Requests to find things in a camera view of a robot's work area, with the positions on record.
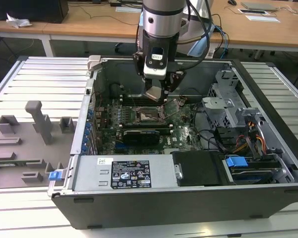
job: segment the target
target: computer mouse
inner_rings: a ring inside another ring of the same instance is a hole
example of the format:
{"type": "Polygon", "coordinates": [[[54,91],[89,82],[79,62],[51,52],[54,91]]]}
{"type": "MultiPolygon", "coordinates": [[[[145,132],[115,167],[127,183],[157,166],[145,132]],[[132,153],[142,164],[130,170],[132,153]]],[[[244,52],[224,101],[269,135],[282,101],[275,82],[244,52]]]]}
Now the computer mouse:
{"type": "Polygon", "coordinates": [[[227,2],[228,2],[229,4],[231,4],[231,5],[233,5],[233,6],[236,6],[236,5],[237,5],[237,3],[236,3],[235,0],[228,0],[227,2]]]}

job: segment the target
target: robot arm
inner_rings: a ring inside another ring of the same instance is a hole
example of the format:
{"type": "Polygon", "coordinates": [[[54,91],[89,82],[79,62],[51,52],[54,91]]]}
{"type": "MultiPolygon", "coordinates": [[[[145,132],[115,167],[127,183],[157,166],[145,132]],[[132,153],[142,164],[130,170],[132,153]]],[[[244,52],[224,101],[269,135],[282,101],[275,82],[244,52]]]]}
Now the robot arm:
{"type": "Polygon", "coordinates": [[[185,76],[175,63],[185,0],[144,0],[143,6],[143,51],[134,54],[134,61],[145,81],[144,95],[159,101],[185,76]],[[159,80],[161,88],[152,86],[152,80],[159,80]]]}

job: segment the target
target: regulatory label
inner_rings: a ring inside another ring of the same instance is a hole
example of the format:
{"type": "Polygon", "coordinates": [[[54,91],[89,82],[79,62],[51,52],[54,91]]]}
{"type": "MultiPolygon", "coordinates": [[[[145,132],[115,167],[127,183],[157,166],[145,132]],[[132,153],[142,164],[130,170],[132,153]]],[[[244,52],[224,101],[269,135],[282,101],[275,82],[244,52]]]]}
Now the regulatory label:
{"type": "Polygon", "coordinates": [[[111,165],[111,162],[113,162],[114,158],[98,158],[97,159],[97,165],[111,165]]]}
{"type": "Polygon", "coordinates": [[[111,187],[113,189],[151,187],[149,161],[113,161],[111,187]]]}

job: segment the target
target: blue clip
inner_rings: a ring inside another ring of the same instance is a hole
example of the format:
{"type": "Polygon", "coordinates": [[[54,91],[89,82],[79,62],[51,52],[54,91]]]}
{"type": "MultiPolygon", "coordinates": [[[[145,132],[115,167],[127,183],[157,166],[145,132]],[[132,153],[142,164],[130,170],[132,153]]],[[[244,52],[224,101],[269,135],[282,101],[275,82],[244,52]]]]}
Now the blue clip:
{"type": "Polygon", "coordinates": [[[62,180],[62,172],[61,171],[50,172],[49,181],[61,181],[61,180],[62,180]]]}
{"type": "Polygon", "coordinates": [[[232,156],[226,159],[227,166],[229,167],[248,167],[245,157],[232,156]]]}

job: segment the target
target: aluminum extrusion table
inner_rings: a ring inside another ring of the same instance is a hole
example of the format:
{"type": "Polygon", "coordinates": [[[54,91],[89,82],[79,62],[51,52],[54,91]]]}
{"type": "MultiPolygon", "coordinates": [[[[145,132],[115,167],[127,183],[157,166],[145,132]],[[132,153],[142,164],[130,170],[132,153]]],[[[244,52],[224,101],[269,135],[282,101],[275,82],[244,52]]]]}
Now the aluminum extrusion table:
{"type": "MultiPolygon", "coordinates": [[[[298,90],[273,66],[243,64],[298,138],[298,90]]],[[[19,60],[0,84],[0,116],[14,114],[18,121],[32,121],[24,105],[27,100],[41,100],[42,111],[51,120],[62,116],[76,119],[88,78],[86,58],[19,60]]],[[[70,226],[46,190],[0,189],[0,237],[224,238],[243,234],[249,238],[298,238],[298,203],[269,219],[79,231],[70,226]]]]}

